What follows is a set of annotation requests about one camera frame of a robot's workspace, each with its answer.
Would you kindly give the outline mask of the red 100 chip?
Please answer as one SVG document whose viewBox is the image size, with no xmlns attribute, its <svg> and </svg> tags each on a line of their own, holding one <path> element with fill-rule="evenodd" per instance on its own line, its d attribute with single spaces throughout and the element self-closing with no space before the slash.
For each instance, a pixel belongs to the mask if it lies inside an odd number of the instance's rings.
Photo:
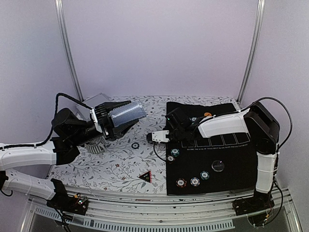
<svg viewBox="0 0 309 232">
<path fill-rule="evenodd" d="M 187 186 L 187 181 L 183 178 L 179 178 L 176 180 L 176 186 L 179 188 L 184 188 Z"/>
<path fill-rule="evenodd" d="M 173 163 L 175 161 L 175 158 L 173 156 L 167 156 L 167 160 L 168 163 Z"/>
</svg>

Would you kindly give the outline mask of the clear round dealer button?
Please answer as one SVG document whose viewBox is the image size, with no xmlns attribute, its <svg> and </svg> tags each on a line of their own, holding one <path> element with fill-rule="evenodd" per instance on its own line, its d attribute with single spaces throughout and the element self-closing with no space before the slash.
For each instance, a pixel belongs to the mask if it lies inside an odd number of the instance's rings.
<svg viewBox="0 0 309 232">
<path fill-rule="evenodd" d="M 224 168 L 225 168 L 225 164 L 221 160 L 215 160 L 215 161 L 212 162 L 211 168 L 215 172 L 222 172 L 224 170 Z"/>
</svg>

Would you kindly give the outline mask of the blue 10 chip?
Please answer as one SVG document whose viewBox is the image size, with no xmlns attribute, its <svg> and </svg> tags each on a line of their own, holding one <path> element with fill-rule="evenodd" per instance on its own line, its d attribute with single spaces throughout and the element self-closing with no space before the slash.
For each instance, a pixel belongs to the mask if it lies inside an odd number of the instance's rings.
<svg viewBox="0 0 309 232">
<path fill-rule="evenodd" d="M 198 187 L 200 185 L 200 180 L 199 178 L 197 177 L 192 177 L 190 179 L 190 184 L 193 186 L 193 187 Z"/>
</svg>

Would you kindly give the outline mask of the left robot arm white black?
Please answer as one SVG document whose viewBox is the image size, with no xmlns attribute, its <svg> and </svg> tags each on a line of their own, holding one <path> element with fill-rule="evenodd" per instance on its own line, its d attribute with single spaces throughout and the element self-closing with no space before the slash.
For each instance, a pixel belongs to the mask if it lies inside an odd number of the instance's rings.
<svg viewBox="0 0 309 232">
<path fill-rule="evenodd" d="M 61 109 L 52 120 L 55 137 L 37 144 L 1 145 L 0 189 L 19 191 L 53 201 L 60 209 L 72 205 L 63 183 L 40 179 L 15 170 L 32 165 L 65 165 L 80 154 L 79 147 L 97 138 L 122 138 L 139 119 L 146 117 L 139 101 L 104 102 L 89 110 L 88 121 L 79 119 L 69 108 Z"/>
</svg>

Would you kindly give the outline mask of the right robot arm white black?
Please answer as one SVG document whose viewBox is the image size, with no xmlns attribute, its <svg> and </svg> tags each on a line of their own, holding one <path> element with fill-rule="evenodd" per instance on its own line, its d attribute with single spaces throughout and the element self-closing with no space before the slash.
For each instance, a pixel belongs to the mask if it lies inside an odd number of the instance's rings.
<svg viewBox="0 0 309 232">
<path fill-rule="evenodd" d="M 238 113 L 215 106 L 167 103 L 168 195 L 254 189 L 254 211 L 268 203 L 273 184 L 278 121 L 260 103 Z"/>
</svg>

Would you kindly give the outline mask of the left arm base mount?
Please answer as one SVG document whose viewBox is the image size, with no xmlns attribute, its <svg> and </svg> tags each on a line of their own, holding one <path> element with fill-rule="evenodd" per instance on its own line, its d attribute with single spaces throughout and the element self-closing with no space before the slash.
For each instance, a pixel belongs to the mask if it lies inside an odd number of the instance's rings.
<svg viewBox="0 0 309 232">
<path fill-rule="evenodd" d="M 48 207 L 78 215 L 86 215 L 89 204 L 89 200 L 86 196 L 82 196 L 80 193 L 77 193 L 74 196 L 69 196 L 65 186 L 60 180 L 52 178 L 51 182 L 55 187 L 55 195 L 52 199 L 47 200 L 46 205 Z"/>
</svg>

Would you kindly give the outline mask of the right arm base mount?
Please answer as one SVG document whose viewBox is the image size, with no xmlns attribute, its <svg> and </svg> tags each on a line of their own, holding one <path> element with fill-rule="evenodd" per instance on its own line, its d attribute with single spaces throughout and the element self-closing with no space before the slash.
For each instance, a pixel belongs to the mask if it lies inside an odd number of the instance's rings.
<svg viewBox="0 0 309 232">
<path fill-rule="evenodd" d="M 237 216 L 250 214 L 275 206 L 271 193 L 260 193 L 256 190 L 253 196 L 249 198 L 237 198 L 232 202 L 232 207 Z"/>
</svg>

